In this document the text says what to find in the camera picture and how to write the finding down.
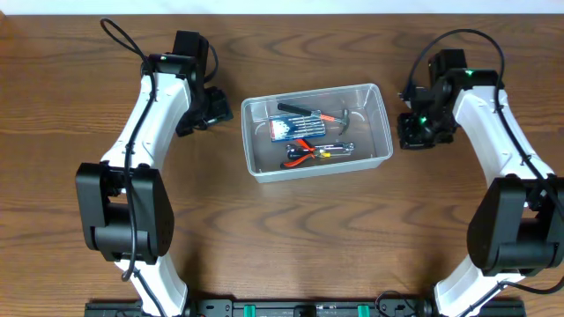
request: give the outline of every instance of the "wooden surface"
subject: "wooden surface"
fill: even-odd
[[[81,162],[114,143],[139,88],[139,60],[98,17],[8,17],[0,26],[0,315],[79,316],[90,299],[134,299],[120,272],[86,248],[74,187]],[[219,53],[235,118],[175,138],[163,173],[176,227],[171,254],[192,290],[239,299],[371,298],[425,290],[466,255],[467,224],[486,192],[462,130],[451,145],[400,151],[397,98],[419,51],[458,27],[491,34],[507,57],[510,105],[540,157],[564,173],[561,16],[115,17],[148,53],[198,30]],[[498,67],[472,35],[471,67]],[[425,67],[418,78],[426,83]],[[241,102],[375,83],[395,153],[374,170],[258,184],[241,144]],[[528,285],[552,286],[564,269]],[[520,291],[530,316],[564,313],[564,293]]]

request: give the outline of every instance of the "white backdrop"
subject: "white backdrop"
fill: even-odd
[[[12,14],[564,13],[564,0],[0,0]]]

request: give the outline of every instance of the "hammer head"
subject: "hammer head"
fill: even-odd
[[[341,130],[341,133],[339,133],[339,135],[342,135],[346,132],[347,129],[349,129],[349,123],[351,123],[351,119],[349,118],[349,110],[348,109],[343,110],[343,118],[341,118],[339,120],[339,123],[345,125],[343,127],[343,129]]]

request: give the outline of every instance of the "pliers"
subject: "pliers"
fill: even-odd
[[[302,151],[304,152],[304,155],[297,158],[296,160],[280,164],[280,168],[294,168],[308,159],[330,158],[331,156],[331,154],[327,151],[316,149],[315,146],[311,145],[311,143],[306,141],[305,139],[297,139],[296,142],[303,148]]]

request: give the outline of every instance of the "hammer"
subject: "hammer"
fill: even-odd
[[[349,129],[349,123],[351,122],[351,120],[349,119],[348,109],[343,110],[343,117],[342,118],[335,118],[335,117],[332,117],[330,115],[321,114],[320,112],[306,110],[306,109],[302,109],[300,107],[290,106],[290,105],[283,104],[283,103],[278,104],[278,110],[286,111],[286,112],[289,112],[289,113],[292,113],[292,114],[301,114],[301,115],[304,115],[304,116],[314,116],[314,117],[320,118],[320,119],[325,120],[325,121],[338,122],[339,124],[344,125],[344,127],[341,130],[341,133],[339,133],[339,135],[344,134],[346,132],[346,130]]]

